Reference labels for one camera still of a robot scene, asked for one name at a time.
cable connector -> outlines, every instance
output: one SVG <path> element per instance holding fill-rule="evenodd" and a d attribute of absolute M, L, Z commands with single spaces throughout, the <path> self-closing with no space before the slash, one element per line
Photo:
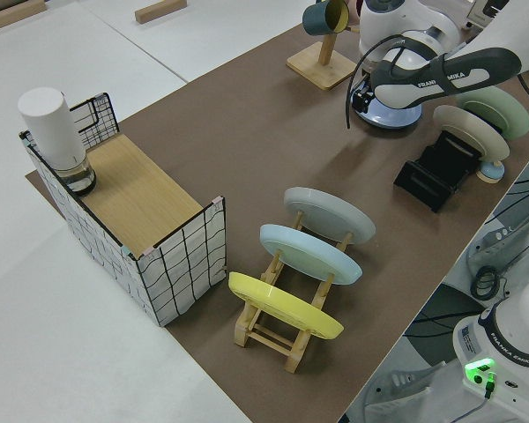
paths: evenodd
<path fill-rule="evenodd" d="M 492 392 L 494 392 L 495 388 L 495 373 L 489 373 L 488 374 L 488 381 L 486 382 L 486 393 L 484 394 L 484 397 L 486 399 L 490 399 L 492 396 Z"/>

white cylinder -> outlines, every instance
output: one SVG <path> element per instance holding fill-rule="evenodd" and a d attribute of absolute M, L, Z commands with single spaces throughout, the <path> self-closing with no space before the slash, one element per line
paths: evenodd
<path fill-rule="evenodd" d="M 51 167 L 69 170 L 83 162 L 86 150 L 63 93 L 55 88 L 34 88 L 19 98 L 18 110 Z"/>

wooden mug holder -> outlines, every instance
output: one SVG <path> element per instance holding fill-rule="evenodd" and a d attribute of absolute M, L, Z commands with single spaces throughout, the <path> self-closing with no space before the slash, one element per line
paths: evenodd
<path fill-rule="evenodd" d="M 353 61 L 334 51 L 336 40 L 336 33 L 324 35 L 323 42 L 316 42 L 289 57 L 287 66 L 322 90 L 331 90 L 351 76 L 355 66 Z"/>

green light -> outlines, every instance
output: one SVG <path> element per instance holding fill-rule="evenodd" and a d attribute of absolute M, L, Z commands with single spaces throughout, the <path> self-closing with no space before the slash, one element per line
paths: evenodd
<path fill-rule="evenodd" d="M 474 377 L 479 375 L 479 370 L 486 371 L 493 366 L 494 361 L 492 359 L 482 359 L 468 363 L 465 365 L 466 377 L 469 381 L 474 382 Z"/>

light blue plate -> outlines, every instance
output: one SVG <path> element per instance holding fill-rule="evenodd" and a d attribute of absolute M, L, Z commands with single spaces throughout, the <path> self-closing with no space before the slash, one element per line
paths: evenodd
<path fill-rule="evenodd" d="M 333 274 L 333 284 L 350 285 L 362 275 L 361 266 L 351 257 L 291 227 L 262 225 L 260 241 L 271 255 L 280 251 L 282 263 L 312 278 L 327 280 Z"/>
<path fill-rule="evenodd" d="M 354 91 L 360 90 L 362 84 L 358 85 Z M 422 106 L 414 106 L 413 108 L 388 108 L 376 97 L 369 104 L 369 111 L 367 113 L 359 113 L 354 111 L 361 119 L 370 123 L 371 125 L 383 128 L 385 130 L 401 130 L 407 126 L 413 125 L 420 120 Z"/>

